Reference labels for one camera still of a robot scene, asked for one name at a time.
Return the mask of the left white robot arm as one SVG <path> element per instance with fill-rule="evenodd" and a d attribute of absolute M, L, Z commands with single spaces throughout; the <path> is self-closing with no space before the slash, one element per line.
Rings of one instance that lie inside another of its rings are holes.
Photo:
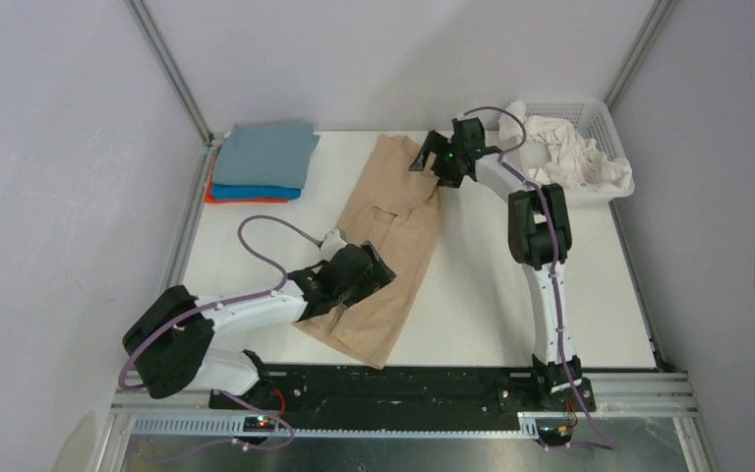
<path fill-rule="evenodd" d="M 197 387 L 227 391 L 246 408 L 258 409 L 271 393 L 259 355 L 219 349 L 216 341 L 350 308 L 394 278 L 377 249 L 363 243 L 339 246 L 317 264 L 286 273 L 279 286 L 253 294 L 200 298 L 176 285 L 129 328 L 122 345 L 153 399 Z"/>

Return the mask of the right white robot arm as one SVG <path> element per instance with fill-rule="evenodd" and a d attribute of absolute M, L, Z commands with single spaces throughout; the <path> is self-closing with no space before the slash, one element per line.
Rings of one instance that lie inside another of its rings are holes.
<path fill-rule="evenodd" d="M 454 119 L 451 136 L 427 133 L 409 168 L 430 170 L 449 188 L 470 178 L 505 202 L 509 253 L 524 271 L 533 311 L 533 400 L 549 411 L 590 414 L 592 388 L 567 322 L 564 273 L 572 232 L 564 191 L 530 179 L 504 155 L 504 149 L 487 143 L 480 119 Z"/>

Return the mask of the beige t shirt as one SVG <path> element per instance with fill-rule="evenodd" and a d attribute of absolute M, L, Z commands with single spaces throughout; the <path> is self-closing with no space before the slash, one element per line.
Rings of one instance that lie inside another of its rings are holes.
<path fill-rule="evenodd" d="M 395 279 L 349 309 L 294 324 L 377 369 L 386 365 L 409 318 L 442 230 L 442 187 L 435 175 L 409 168 L 420 149 L 408 137 L 379 136 L 337 222 L 349 242 L 371 243 Z"/>

